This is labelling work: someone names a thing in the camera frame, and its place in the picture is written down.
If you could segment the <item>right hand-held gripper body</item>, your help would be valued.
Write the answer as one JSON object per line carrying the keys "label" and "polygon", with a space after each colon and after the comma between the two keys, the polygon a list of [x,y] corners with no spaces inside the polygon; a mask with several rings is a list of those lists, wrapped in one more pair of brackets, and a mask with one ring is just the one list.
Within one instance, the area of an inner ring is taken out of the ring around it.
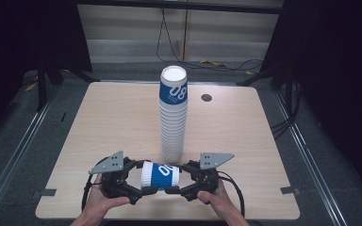
{"label": "right hand-held gripper body", "polygon": [[199,191],[214,192],[218,188],[219,174],[217,167],[232,159],[233,153],[200,153],[198,161],[190,160],[190,178],[193,184],[181,188],[181,196],[188,202],[197,199]]}

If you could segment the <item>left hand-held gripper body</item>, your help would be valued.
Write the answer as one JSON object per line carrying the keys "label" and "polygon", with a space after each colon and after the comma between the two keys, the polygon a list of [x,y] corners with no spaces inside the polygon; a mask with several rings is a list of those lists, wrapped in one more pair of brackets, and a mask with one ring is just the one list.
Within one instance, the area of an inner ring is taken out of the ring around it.
{"label": "left hand-held gripper body", "polygon": [[99,161],[89,170],[89,175],[101,175],[101,192],[108,199],[127,197],[131,204],[135,204],[142,192],[126,182],[128,173],[137,166],[136,160],[123,156],[123,151],[118,151]]}

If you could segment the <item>blue banded paper cup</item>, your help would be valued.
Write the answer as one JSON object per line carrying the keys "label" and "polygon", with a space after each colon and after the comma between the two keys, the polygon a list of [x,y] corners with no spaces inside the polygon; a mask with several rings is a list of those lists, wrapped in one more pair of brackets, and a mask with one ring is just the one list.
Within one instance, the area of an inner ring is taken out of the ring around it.
{"label": "blue banded paper cup", "polygon": [[159,190],[167,186],[178,186],[179,174],[176,166],[145,161],[142,165],[141,186],[157,186]]}

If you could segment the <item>stack of white paper cups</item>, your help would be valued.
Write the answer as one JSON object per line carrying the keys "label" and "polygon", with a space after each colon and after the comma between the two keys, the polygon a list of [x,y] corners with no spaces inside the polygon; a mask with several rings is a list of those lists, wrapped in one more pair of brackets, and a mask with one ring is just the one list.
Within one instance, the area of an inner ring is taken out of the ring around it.
{"label": "stack of white paper cups", "polygon": [[188,112],[187,72],[180,66],[162,70],[158,109],[162,158],[168,163],[177,163],[183,154]]}

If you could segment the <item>person's right hand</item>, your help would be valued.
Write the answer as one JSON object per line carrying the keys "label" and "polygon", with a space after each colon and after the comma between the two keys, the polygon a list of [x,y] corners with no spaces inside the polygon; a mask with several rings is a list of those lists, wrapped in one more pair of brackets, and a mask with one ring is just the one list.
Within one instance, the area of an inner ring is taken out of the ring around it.
{"label": "person's right hand", "polygon": [[221,219],[226,219],[234,209],[234,204],[231,202],[222,180],[218,182],[218,188],[214,192],[199,191],[197,198],[200,202],[209,204]]}

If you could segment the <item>person's left hand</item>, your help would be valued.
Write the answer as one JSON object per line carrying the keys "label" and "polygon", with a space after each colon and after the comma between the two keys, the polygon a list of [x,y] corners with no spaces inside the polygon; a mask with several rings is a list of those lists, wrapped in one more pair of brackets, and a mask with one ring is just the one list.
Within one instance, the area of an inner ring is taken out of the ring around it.
{"label": "person's left hand", "polygon": [[86,206],[84,210],[89,217],[103,219],[107,212],[114,208],[130,203],[127,197],[109,199],[101,191],[102,175],[98,174],[90,188]]}

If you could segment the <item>yellow tape strip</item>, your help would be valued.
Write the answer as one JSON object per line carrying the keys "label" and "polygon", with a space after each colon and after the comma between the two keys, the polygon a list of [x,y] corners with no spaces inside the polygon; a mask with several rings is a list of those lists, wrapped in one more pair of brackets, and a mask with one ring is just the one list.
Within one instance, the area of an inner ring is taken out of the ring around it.
{"label": "yellow tape strip", "polygon": [[210,65],[215,66],[215,67],[227,67],[226,64],[221,63],[221,62],[217,62],[217,61],[213,61],[213,60],[203,59],[203,60],[200,60],[200,63],[201,64],[210,64]]}
{"label": "yellow tape strip", "polygon": [[30,82],[29,84],[26,86],[25,91],[31,91],[33,88],[35,88],[37,86],[39,82],[39,77],[35,76]]}

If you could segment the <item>black stand leg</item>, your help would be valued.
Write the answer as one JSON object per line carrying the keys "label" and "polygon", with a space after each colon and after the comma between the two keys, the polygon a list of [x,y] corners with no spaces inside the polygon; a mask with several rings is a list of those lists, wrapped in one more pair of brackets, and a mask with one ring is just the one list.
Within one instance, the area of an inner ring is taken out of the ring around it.
{"label": "black stand leg", "polygon": [[290,69],[290,64],[279,62],[270,66],[268,69],[255,73],[245,81],[237,82],[237,86],[249,87],[260,79],[270,78],[270,88],[272,90],[279,90],[288,81]]}
{"label": "black stand leg", "polygon": [[77,69],[75,65],[72,65],[71,63],[68,63],[60,58],[54,56],[42,58],[38,62],[37,69],[39,91],[38,111],[41,111],[47,104],[46,78],[49,78],[51,83],[54,85],[61,85],[64,80],[63,75],[60,72],[61,70],[68,70],[70,73],[75,74],[77,77],[88,83],[98,82],[97,78],[92,78],[91,76]]}

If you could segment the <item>black overhead bar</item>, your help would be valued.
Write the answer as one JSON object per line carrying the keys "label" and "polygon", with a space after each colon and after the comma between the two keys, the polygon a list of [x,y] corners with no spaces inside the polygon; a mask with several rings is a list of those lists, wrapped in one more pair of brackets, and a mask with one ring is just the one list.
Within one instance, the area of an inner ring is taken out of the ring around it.
{"label": "black overhead bar", "polygon": [[79,5],[90,6],[113,6],[113,7],[134,7],[134,8],[170,8],[170,9],[189,9],[204,11],[224,11],[241,13],[259,13],[259,14],[281,14],[283,8],[240,6],[227,4],[210,3],[191,3],[178,1],[159,1],[159,0],[73,0]]}

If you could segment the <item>black curtain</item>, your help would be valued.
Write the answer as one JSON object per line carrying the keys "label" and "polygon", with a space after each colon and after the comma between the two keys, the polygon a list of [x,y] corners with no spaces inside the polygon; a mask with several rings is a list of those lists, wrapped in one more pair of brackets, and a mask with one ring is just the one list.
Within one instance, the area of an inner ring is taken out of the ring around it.
{"label": "black curtain", "polygon": [[362,178],[362,0],[284,0],[264,65],[290,64],[322,128]]}

